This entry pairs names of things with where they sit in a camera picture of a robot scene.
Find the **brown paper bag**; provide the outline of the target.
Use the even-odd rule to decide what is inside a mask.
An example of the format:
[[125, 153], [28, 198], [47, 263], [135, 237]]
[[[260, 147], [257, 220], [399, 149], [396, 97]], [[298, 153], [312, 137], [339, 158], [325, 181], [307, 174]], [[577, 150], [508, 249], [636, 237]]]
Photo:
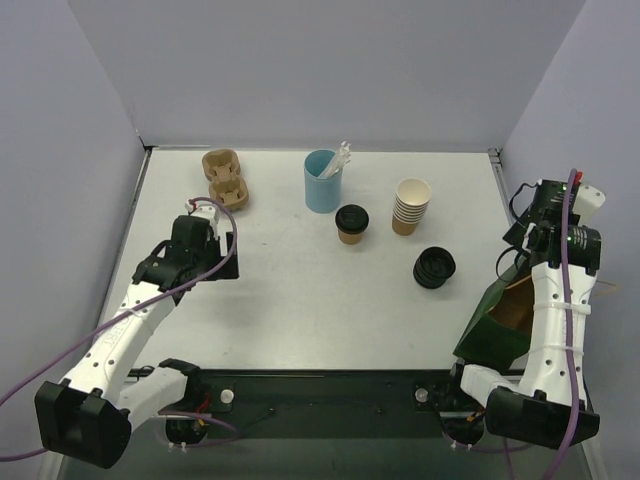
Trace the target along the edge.
[[485, 290], [471, 320], [454, 349], [451, 368], [461, 375], [468, 365], [480, 365], [504, 374], [530, 348], [534, 286], [530, 267], [523, 262], [509, 267]]

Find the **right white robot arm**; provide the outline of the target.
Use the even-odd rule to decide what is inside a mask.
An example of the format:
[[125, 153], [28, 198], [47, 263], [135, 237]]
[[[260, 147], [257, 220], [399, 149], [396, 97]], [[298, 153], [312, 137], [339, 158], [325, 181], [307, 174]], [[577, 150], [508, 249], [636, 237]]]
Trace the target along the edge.
[[514, 265], [485, 290], [454, 350], [462, 373], [445, 380], [443, 394], [457, 408], [479, 403], [494, 435], [557, 450], [600, 427], [585, 391], [583, 345], [601, 235], [574, 209], [591, 191], [580, 180], [532, 188], [503, 236]]

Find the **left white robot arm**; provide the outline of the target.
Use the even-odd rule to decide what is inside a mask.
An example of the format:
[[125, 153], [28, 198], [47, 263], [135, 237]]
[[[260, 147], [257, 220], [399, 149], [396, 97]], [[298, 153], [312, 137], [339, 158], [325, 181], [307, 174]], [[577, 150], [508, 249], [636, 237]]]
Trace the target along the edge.
[[198, 366], [167, 359], [136, 384], [125, 384], [160, 323], [201, 281], [239, 276], [234, 233], [219, 235], [219, 210], [195, 207], [178, 216], [169, 239], [141, 261], [116, 315], [84, 357], [35, 395], [43, 447], [108, 469], [131, 434], [169, 406], [192, 411], [206, 398]]

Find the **brown paper coffee cup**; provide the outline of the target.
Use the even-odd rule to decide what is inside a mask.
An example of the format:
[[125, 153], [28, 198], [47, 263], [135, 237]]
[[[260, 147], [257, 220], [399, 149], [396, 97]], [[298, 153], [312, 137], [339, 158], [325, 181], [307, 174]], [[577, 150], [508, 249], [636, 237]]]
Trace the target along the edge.
[[354, 231], [345, 231], [342, 229], [338, 230], [338, 237], [343, 244], [346, 245], [356, 245], [358, 244], [364, 236], [364, 230], [360, 230], [357, 232]]

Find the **black plastic cup lid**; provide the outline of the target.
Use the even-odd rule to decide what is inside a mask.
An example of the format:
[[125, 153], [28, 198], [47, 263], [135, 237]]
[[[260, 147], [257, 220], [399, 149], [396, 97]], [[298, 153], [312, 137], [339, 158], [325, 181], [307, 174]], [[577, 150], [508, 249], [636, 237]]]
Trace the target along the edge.
[[335, 224], [341, 232], [359, 235], [368, 228], [369, 215], [360, 205], [344, 205], [335, 214]]

